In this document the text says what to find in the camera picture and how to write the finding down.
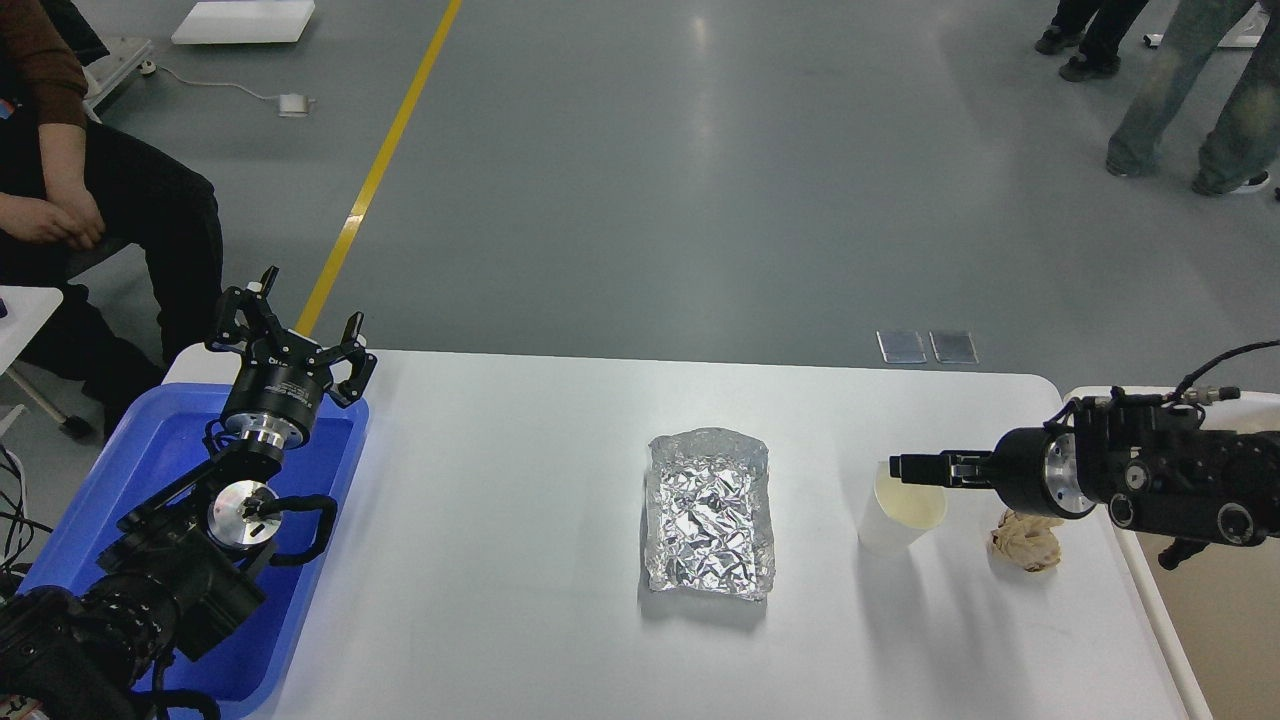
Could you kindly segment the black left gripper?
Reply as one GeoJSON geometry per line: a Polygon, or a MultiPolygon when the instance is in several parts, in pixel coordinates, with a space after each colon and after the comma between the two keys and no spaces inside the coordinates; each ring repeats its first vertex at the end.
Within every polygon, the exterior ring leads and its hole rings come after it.
{"type": "Polygon", "coordinates": [[[289,334],[268,302],[279,272],[271,265],[244,288],[224,291],[205,347],[241,359],[220,414],[224,428],[241,438],[259,433],[278,447],[301,447],[310,441],[323,397],[338,407],[361,400],[378,357],[361,334],[365,315],[360,311],[348,318],[340,341],[328,348],[289,334]],[[342,380],[334,379],[338,365],[349,369],[342,380]]]}

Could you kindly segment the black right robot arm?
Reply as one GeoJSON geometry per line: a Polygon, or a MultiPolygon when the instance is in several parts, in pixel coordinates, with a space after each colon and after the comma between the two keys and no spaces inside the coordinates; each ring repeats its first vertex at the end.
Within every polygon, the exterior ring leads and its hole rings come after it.
{"type": "Polygon", "coordinates": [[[1012,511],[1076,520],[1097,507],[1124,530],[1166,536],[1172,570],[1210,544],[1254,547],[1277,536],[1279,439],[1274,430],[1212,430],[1211,404],[1234,386],[1201,384],[1220,363],[1265,348],[1230,348],[1167,392],[1075,396],[1048,420],[1007,432],[991,451],[902,454],[890,475],[914,486],[992,489],[1012,511]]]}

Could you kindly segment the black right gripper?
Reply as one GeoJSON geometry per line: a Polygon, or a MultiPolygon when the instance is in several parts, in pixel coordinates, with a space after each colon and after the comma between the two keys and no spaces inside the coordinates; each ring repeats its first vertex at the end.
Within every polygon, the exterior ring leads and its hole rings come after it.
{"type": "Polygon", "coordinates": [[[1043,427],[1010,430],[993,454],[893,455],[890,475],[909,486],[995,489],[1009,509],[1025,515],[1080,519],[1096,507],[1096,501],[1082,489],[1076,441],[1070,430],[1043,427]],[[988,459],[989,480],[977,468],[988,459]]]}

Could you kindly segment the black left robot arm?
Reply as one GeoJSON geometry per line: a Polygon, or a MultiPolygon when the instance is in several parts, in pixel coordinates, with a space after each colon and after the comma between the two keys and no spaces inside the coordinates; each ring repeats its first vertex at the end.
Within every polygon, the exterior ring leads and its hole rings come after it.
{"type": "Polygon", "coordinates": [[[166,688],[178,655],[227,641],[266,602],[266,568],[302,568],[326,551],[339,502],[270,487],[285,452],[306,445],[323,400],[364,396],[376,356],[353,313],[325,347],[284,328],[268,296],[278,269],[218,302],[207,348],[239,355],[239,373],[206,427],[207,459],[134,506],[97,557],[83,594],[38,585],[3,606],[3,716],[219,719],[207,693],[166,688]]]}

